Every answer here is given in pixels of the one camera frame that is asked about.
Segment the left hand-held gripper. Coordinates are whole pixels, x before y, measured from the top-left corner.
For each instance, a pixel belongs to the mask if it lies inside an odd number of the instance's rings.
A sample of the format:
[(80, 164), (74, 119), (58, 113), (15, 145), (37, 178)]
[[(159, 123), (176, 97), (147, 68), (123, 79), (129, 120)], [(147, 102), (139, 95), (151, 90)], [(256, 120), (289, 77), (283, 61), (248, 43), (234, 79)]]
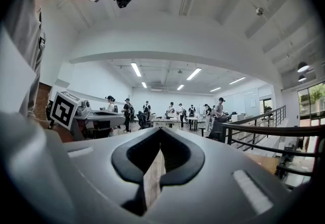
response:
[(88, 100), (82, 100), (67, 91), (56, 93), (50, 118), (68, 130), (71, 130), (74, 120), (125, 121), (121, 113), (91, 110)]

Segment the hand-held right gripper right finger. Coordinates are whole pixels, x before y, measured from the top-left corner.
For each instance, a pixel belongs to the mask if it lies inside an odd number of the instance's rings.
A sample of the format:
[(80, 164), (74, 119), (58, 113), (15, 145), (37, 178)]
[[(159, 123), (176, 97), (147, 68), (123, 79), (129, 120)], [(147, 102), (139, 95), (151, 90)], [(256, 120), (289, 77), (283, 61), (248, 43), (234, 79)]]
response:
[(196, 134), (173, 133), (205, 154), (200, 172), (187, 184), (164, 186), (143, 215), (153, 224), (232, 224), (263, 221), (289, 191), (274, 175), (237, 149)]

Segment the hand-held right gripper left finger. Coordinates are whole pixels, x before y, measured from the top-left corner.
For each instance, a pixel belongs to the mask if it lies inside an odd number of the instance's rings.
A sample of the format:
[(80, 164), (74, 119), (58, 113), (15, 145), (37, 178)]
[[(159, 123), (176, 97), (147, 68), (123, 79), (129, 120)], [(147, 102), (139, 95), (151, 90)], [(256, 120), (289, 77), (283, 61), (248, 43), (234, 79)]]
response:
[(134, 217), (129, 224), (160, 224), (144, 217), (147, 210), (144, 175), (160, 150), (158, 131), (150, 128), (63, 145), (91, 187), (122, 213)]

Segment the ceiling tube lights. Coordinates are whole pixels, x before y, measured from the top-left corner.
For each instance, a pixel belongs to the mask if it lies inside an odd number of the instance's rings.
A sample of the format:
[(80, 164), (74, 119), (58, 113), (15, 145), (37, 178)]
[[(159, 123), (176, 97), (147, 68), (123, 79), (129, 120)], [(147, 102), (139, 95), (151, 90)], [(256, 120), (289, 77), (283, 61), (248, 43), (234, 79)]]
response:
[(135, 82), (143, 88), (162, 91), (216, 93), (232, 87), (247, 77), (241, 73), (214, 66), (171, 60), (142, 60), (132, 62), (130, 69)]

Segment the white table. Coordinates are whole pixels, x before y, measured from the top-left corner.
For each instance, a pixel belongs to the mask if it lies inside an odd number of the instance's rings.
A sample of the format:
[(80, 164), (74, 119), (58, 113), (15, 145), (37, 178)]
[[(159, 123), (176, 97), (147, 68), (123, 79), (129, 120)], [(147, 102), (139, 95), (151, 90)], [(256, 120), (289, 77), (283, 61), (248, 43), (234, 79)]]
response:
[(205, 119), (200, 117), (188, 117), (186, 123), (191, 131), (197, 131), (199, 127), (205, 128)]
[(174, 129), (180, 129), (182, 125), (181, 120), (177, 118), (155, 118), (152, 122), (154, 127), (169, 127)]

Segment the black metal railing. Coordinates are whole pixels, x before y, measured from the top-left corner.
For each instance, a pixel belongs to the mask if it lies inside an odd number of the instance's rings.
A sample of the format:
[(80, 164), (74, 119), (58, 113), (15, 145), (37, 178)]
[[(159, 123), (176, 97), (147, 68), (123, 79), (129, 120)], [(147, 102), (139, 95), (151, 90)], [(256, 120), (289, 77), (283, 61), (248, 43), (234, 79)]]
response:
[[(281, 177), (284, 173), (292, 173), (301, 176), (313, 177), (321, 159), (325, 158), (325, 125), (309, 126), (309, 127), (270, 127), (257, 125), (257, 120), (261, 117), (268, 116), (268, 121), (274, 123), (281, 123), (284, 121), (286, 116), (286, 107), (282, 106), (276, 110), (269, 111), (261, 116), (252, 117), (243, 120), (244, 123), (254, 120), (253, 126), (242, 125), (239, 121), (231, 123), (222, 123), (222, 131), (220, 134), (220, 142), (232, 145), (238, 143), (241, 146), (247, 146), (251, 149), (260, 149), (263, 151), (280, 153), (283, 156), (298, 156), (298, 157), (310, 157), (314, 159), (314, 165), (312, 171), (301, 171), (287, 167), (284, 163), (280, 163), (276, 166), (275, 170), (272, 171), (276, 176)], [(319, 140), (316, 142), (315, 152), (296, 152), (295, 149), (279, 149), (261, 146), (256, 143), (256, 137), (264, 136), (277, 136), (277, 137), (294, 137), (294, 138), (307, 138), (307, 137), (318, 137)]]

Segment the person's grey shirt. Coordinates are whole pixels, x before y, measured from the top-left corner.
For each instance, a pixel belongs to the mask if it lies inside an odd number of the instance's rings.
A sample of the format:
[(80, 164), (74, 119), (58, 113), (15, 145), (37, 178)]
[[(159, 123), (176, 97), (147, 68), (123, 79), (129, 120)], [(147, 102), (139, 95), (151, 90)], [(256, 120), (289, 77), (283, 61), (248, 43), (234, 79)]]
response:
[(3, 19), (3, 26), (10, 36), (14, 56), (14, 90), (18, 92), (19, 113), (36, 119), (36, 106), (41, 61), (46, 36), (42, 27), (42, 9), (36, 10), (35, 0), (13, 0)]

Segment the large window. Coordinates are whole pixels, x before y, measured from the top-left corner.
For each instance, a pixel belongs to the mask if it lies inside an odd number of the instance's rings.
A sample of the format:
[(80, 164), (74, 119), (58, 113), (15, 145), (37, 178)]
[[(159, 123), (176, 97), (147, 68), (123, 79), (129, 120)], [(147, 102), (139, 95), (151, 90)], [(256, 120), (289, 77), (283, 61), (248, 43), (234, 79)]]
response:
[(325, 82), (298, 91), (300, 120), (325, 118)]

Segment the wall whiteboard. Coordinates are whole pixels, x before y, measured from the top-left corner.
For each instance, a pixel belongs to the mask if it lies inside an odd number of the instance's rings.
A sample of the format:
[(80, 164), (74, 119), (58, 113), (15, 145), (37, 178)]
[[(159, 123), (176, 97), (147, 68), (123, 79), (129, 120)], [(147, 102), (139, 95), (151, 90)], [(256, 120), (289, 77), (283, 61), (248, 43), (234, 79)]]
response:
[(247, 116), (259, 116), (260, 105), (258, 89), (253, 88), (223, 97), (223, 110), (231, 114), (245, 114)]

